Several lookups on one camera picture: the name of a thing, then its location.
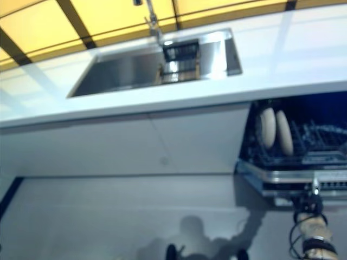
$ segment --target sink basin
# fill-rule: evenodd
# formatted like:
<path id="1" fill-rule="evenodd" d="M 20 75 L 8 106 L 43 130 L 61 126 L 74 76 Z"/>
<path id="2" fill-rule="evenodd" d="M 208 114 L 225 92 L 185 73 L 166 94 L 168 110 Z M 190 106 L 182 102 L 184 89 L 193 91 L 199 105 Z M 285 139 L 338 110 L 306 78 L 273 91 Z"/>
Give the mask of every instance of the sink basin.
<path id="1" fill-rule="evenodd" d="M 229 29 L 181 37 L 167 41 L 165 45 L 189 40 L 198 40 L 198 73 L 191 73 L 190 76 L 187 76 L 186 72 L 183 74 L 181 69 L 187 66 L 186 64 L 195 63 L 166 62 L 163 49 L 158 45 L 124 53 L 103 54 L 93 60 L 68 97 L 160 86 L 187 80 L 220 79 L 242 73 Z M 167 75 L 165 79 L 161 75 L 162 68 L 169 68 L 171 71 L 169 80 Z"/>

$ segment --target white countertop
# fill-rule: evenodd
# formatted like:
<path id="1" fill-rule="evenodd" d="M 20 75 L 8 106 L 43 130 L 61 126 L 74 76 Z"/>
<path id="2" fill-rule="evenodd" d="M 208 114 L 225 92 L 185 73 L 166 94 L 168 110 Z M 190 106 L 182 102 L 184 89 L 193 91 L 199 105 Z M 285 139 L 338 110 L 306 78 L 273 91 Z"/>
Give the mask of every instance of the white countertop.
<path id="1" fill-rule="evenodd" d="M 4 71 L 1 127 L 347 91 L 347 4 L 244 18 L 165 38 L 227 27 L 233 31 L 243 73 L 223 80 L 66 98 L 95 55 L 155 44 L 152 38 Z"/>

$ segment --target gray floor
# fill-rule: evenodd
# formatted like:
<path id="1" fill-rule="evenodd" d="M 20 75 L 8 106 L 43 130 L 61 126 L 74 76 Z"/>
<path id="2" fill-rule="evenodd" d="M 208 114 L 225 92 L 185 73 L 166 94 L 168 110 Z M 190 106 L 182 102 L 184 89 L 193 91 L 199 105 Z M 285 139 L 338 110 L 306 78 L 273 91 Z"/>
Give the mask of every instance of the gray floor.
<path id="1" fill-rule="evenodd" d="M 326 215 L 347 258 L 347 207 Z M 228 175 L 26 179 L 1 222 L 2 260 L 286 260 L 292 212 L 270 209 Z"/>

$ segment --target faucet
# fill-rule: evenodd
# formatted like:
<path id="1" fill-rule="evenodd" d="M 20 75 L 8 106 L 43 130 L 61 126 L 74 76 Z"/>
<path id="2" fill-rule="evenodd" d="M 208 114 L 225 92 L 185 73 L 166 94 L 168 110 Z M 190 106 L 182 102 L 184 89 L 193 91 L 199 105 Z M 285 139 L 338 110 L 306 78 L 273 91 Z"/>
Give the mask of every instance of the faucet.
<path id="1" fill-rule="evenodd" d="M 142 5 L 142 0 L 133 0 L 133 1 L 134 1 L 134 5 Z M 154 12 L 152 1 L 151 0 L 146 0 L 146 1 L 147 1 L 148 10 L 150 12 L 150 20 L 148 21 L 147 18 L 145 17 L 146 23 L 150 27 L 150 34 L 156 37 L 158 45 L 162 47 L 163 33 L 159 27 L 157 15 Z"/>

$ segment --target cabinet door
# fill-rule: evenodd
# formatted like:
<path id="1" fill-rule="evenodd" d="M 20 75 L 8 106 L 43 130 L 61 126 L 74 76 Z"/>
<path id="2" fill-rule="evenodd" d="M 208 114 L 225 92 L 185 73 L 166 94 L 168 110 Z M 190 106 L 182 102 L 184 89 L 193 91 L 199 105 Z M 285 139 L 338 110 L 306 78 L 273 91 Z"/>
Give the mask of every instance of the cabinet door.
<path id="1" fill-rule="evenodd" d="M 232 173 L 250 103 L 150 114 L 180 173 Z"/>
<path id="2" fill-rule="evenodd" d="M 16 176 L 176 171 L 147 115 L 21 127 L 1 137 L 2 170 Z"/>

